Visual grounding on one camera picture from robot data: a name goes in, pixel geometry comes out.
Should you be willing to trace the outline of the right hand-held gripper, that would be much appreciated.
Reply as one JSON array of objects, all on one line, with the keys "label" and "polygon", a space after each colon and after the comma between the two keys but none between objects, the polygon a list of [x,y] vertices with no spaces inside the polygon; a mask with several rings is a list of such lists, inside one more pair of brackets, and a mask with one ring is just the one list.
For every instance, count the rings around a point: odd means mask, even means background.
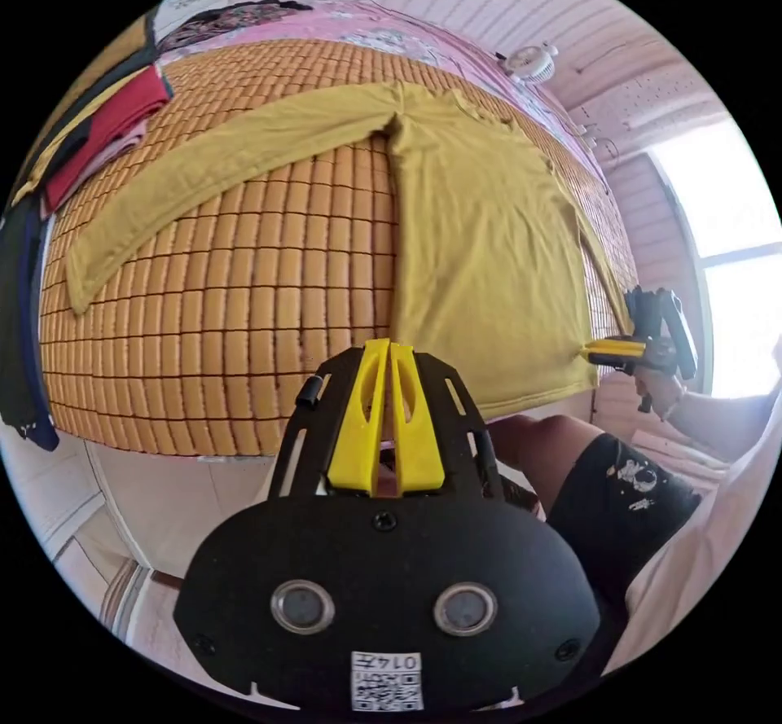
[{"label": "right hand-held gripper", "polygon": [[654,371],[675,372],[677,352],[672,339],[663,335],[663,323],[672,305],[671,290],[634,287],[625,294],[634,330],[632,337],[593,340],[579,355],[592,365],[637,365]]}]

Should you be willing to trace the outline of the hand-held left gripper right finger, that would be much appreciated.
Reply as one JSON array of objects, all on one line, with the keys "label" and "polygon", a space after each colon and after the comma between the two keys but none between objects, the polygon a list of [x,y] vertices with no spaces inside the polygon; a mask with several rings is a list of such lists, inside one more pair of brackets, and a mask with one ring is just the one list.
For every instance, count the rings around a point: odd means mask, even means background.
[{"label": "hand-held left gripper right finger", "polygon": [[440,450],[412,347],[389,345],[395,472],[399,490],[439,490]]}]

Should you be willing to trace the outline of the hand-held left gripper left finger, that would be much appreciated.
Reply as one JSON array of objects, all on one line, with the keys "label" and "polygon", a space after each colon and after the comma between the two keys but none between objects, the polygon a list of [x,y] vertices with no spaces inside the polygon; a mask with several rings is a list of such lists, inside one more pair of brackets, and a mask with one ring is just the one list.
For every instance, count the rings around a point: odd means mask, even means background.
[{"label": "hand-held left gripper left finger", "polygon": [[376,490],[384,424],[389,339],[354,348],[357,363],[327,470],[335,490]]}]

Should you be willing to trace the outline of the person's right hand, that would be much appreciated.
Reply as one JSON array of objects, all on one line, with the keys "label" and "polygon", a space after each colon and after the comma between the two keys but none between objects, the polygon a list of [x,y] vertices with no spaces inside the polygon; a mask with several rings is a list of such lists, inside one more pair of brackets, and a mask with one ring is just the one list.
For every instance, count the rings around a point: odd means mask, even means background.
[{"label": "person's right hand", "polygon": [[635,368],[634,380],[637,394],[663,422],[670,418],[687,392],[675,375],[645,366]]}]

